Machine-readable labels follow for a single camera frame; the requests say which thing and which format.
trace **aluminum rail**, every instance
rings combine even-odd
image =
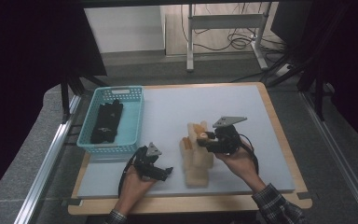
[[[70,104],[70,114],[73,115],[77,111],[79,102],[81,100],[80,96],[74,96]],[[65,137],[69,132],[74,116],[71,116],[66,123],[61,124],[54,136],[53,141],[51,142],[50,148],[45,159],[40,166],[40,169],[34,179],[34,183],[28,192],[27,197],[25,198],[24,203],[22,204],[21,210],[17,215],[14,223],[22,224],[28,223],[34,213],[37,202],[39,200],[40,194],[42,193],[43,188],[45,187],[46,182],[50,172],[54,166],[54,163],[61,151],[62,145],[64,143]]]
[[[300,93],[301,98],[303,99],[304,103],[308,111],[310,112],[310,116],[312,117],[314,123],[316,124],[321,136],[323,137],[327,147],[332,155],[334,161],[337,164],[339,171],[344,176],[345,181],[347,182],[348,187],[350,188],[354,198],[358,202],[358,178],[354,171],[352,170],[350,164],[345,159],[338,143],[334,139],[333,135],[330,133],[328,127],[326,126],[325,122],[320,121],[319,117],[313,110],[313,102],[304,92]]]

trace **plaid sleeve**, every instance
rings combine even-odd
[[[284,199],[271,184],[253,195],[253,199],[268,223],[309,223],[302,209]]]
[[[114,209],[110,212],[104,224],[124,224],[126,221],[127,218]]]

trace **gray floor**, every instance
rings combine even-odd
[[[186,58],[165,57],[159,51],[113,53],[104,55],[103,59],[109,76],[101,77],[101,80],[111,85],[230,82],[259,72],[253,54],[199,55],[196,57],[195,71],[190,74],[186,72]],[[243,81],[257,81],[259,78],[250,76]],[[269,88],[268,93],[313,199],[312,208],[305,210],[306,216],[311,223],[358,223],[358,203],[296,91],[296,81],[297,77],[293,77],[277,87]],[[84,84],[88,89],[96,88],[86,80]],[[61,93],[60,88],[56,87],[46,93],[37,122],[0,182],[0,223],[13,223],[16,219],[61,122],[61,112]],[[358,134],[339,115],[328,97],[324,98],[324,115],[326,124],[358,177]],[[81,120],[80,116],[75,126],[80,125]],[[102,217],[77,217],[67,213],[66,203],[72,194],[84,155],[81,148],[74,146],[78,132],[78,127],[71,130],[42,193],[32,223],[101,222]],[[144,218],[144,223],[159,223],[153,219],[155,217]],[[174,220],[180,219],[176,215],[164,218],[160,217],[159,220],[176,223]],[[187,220],[186,223],[200,221]]]

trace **hand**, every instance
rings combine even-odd
[[[247,143],[242,141],[247,147],[251,148]],[[231,154],[214,153],[215,157],[223,161],[228,169],[234,174],[239,176],[245,183],[252,189],[254,193],[257,193],[266,187],[266,184],[258,176],[255,170],[255,164],[252,161],[249,153],[242,147]]]
[[[131,165],[126,173],[121,195],[115,205],[115,209],[120,214],[127,216],[133,206],[145,196],[156,182],[156,179],[141,179],[135,167]]]

